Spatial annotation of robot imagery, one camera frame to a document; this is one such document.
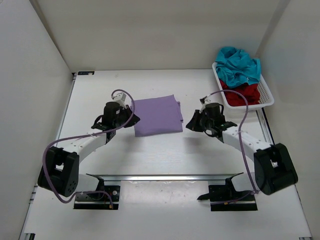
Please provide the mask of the purple t shirt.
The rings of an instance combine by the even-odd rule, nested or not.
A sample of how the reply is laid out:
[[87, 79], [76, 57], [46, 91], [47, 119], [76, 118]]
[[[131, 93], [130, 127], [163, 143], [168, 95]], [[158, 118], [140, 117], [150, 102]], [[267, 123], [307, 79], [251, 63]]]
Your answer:
[[140, 121], [134, 125], [136, 137], [181, 133], [183, 131], [184, 119], [180, 102], [173, 94], [135, 100], [134, 104], [134, 114], [140, 118]]

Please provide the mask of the teal t shirt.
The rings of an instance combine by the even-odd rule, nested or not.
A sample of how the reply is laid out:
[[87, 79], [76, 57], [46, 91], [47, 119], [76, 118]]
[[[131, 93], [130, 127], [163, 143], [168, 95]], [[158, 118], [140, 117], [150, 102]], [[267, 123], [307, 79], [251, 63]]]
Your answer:
[[260, 59], [252, 58], [243, 49], [231, 46], [221, 48], [215, 59], [215, 64], [218, 78], [231, 89], [244, 84], [250, 86], [260, 82]]

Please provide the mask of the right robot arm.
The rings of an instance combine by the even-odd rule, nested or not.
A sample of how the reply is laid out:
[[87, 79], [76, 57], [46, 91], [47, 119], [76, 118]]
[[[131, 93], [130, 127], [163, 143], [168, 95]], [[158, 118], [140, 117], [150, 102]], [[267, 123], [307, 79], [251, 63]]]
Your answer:
[[224, 107], [208, 103], [196, 109], [186, 128], [239, 150], [254, 164], [254, 172], [248, 175], [253, 186], [265, 195], [274, 194], [298, 182], [298, 174], [287, 147], [282, 143], [270, 144], [240, 130], [240, 126], [226, 121]]

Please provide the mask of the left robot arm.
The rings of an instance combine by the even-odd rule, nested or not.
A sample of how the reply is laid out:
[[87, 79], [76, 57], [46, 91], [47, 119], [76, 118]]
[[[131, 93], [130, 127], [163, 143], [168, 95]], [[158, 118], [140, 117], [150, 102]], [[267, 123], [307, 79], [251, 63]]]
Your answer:
[[61, 197], [73, 198], [78, 193], [76, 189], [80, 178], [80, 163], [110, 142], [117, 130], [137, 124], [140, 118], [135, 115], [135, 111], [135, 102], [129, 106], [121, 100], [109, 101], [88, 133], [50, 143], [42, 156], [38, 186], [53, 192], [62, 203], [69, 203], [70, 200], [63, 200]]

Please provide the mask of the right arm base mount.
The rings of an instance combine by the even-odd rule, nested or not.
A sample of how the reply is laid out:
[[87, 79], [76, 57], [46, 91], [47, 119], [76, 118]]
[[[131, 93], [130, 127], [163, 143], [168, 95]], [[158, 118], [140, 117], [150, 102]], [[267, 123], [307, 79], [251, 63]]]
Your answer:
[[211, 212], [257, 211], [255, 196], [250, 190], [237, 191], [232, 180], [239, 173], [225, 179], [224, 184], [211, 184], [208, 193], [200, 195], [198, 201], [210, 202]]

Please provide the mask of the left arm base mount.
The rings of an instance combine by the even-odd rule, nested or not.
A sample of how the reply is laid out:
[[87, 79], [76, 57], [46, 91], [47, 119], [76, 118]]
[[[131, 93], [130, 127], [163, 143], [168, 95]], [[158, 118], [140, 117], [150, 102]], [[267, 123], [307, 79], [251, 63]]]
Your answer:
[[121, 182], [105, 180], [102, 176], [80, 174], [75, 189], [75, 210], [118, 210]]

